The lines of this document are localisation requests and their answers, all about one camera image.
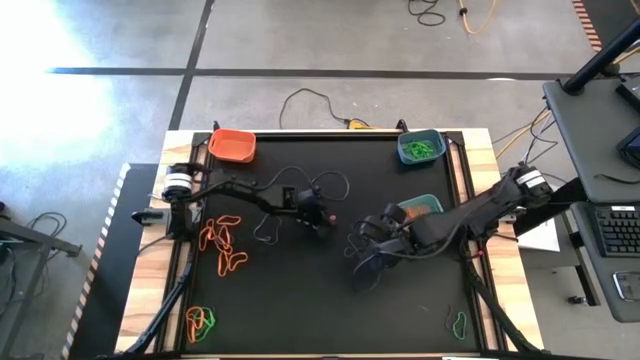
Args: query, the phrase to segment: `table leg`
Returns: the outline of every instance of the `table leg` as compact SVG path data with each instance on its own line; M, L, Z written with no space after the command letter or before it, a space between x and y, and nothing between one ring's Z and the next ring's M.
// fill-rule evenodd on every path
M73 245L67 241L60 240L56 237L45 235L41 232L29 229L24 226L20 226L9 220L0 218L0 234L18 240L38 243L50 246L51 249L60 250L66 252L69 256L78 256L80 254L81 246Z
M587 200L587 195L579 178L575 178L551 195L547 205L537 209L527 209L524 215L518 217L513 224L516 236L534 229L543 222L569 209L572 203Z

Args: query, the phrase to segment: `concrete floor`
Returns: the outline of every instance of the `concrete floor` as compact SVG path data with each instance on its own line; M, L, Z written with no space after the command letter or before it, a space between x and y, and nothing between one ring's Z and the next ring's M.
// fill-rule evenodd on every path
M41 0L17 2L12 12L2 12L0 39L7 44L3 48L17 56L0 59L5 69L15 69L7 71L0 83L10 94L3 105L5 126L0 132L0 199L17 222L25 223L43 211L62 212L69 226L61 237L84 245L85 254L92 254L120 166L159 159L182 81L181 76L40 71L184 68L204 4L204 0ZM477 24L488 1L469 1L468 7ZM436 10L447 16L447 22L426 28L407 14L405 0L217 0L198 67L568 73L593 55L570 0L502 0L494 22L479 36L462 31L456 9L455 1L442 0ZM624 69L640 70L640 58ZM542 109L541 84L195 77L180 128L209 129L213 120L241 129L277 128L285 97L310 87L329 95L340 116L359 117L377 126L392 126L404 118L411 127L487 127L497 138L530 122ZM286 128L340 126L328 116L322 100L308 94L290 102L284 124ZM555 128L545 135L560 140ZM518 142L500 158L501 169L522 157L528 141ZM560 145L536 165L571 179L575 172ZM59 356L88 262L88 255L51 262L51 285L35 300L14 355ZM547 274L529 276L550 350L638 358L637 342L616 340L616 334L637 334L636 325L603 321L606 312L560 311L565 307L557 300L566 295L562 289L576 286L575 277L555 277L551 285ZM580 333L567 331L567 324L578 324L576 319L584 328ZM613 339L615 349L583 340L600 336Z

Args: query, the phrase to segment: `black floor line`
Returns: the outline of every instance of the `black floor line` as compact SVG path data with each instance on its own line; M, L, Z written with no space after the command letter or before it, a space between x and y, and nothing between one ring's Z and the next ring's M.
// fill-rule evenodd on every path
M184 107L187 103L191 83L193 82L193 72L198 64L198 58L200 57L200 51L202 50L202 43L204 42L204 36L207 32L207 23L209 22L209 16L211 15L214 2L215 0L207 0L204 4L202 16L200 16L198 31L196 32L196 37L193 39L191 54L189 55L189 61L187 62L186 74L184 75L184 78L182 78L178 97L176 98L176 104L173 107L173 113L171 114L169 130L180 129L182 114L184 113Z
M381 79L442 79L442 80L555 80L570 77L569 73L514 73L468 71L404 71L404 70L341 70L341 69L180 69L180 68L118 68L118 67L57 67L46 70L49 74L70 75L142 75L142 76L196 76L217 77L318 77L318 78L381 78Z
M568 73L511 73L468 71L401 71L401 70L320 70L320 69L196 69L196 76L220 77L318 77L318 78L382 78L382 79L446 79L486 80L556 80Z
M187 70L180 68L57 67L45 72L63 75L180 76L184 75Z

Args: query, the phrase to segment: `black keyboard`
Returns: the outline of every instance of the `black keyboard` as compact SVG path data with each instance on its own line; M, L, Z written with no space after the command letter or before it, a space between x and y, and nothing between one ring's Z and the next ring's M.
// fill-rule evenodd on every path
M602 256L640 257L640 208L596 207Z

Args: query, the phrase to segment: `gray desk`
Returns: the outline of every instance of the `gray desk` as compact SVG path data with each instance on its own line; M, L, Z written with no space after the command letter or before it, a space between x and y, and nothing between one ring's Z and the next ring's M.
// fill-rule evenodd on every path
M567 95L557 81L543 85L584 191L595 203L640 201L640 185L594 178L607 174L640 179L640 170L624 163L615 149L620 140L640 127L640 113L615 92L619 84L617 79L593 80L577 96Z
M575 203L571 205L571 212L576 219L576 225L580 237L587 249L589 259L593 264L593 270L600 282L604 297L609 304L614 319L620 322L640 322L640 301L625 301L618 296L613 282L613 273L616 271L640 271L640 259L633 258L604 258L600 256L597 235L588 217L587 203Z

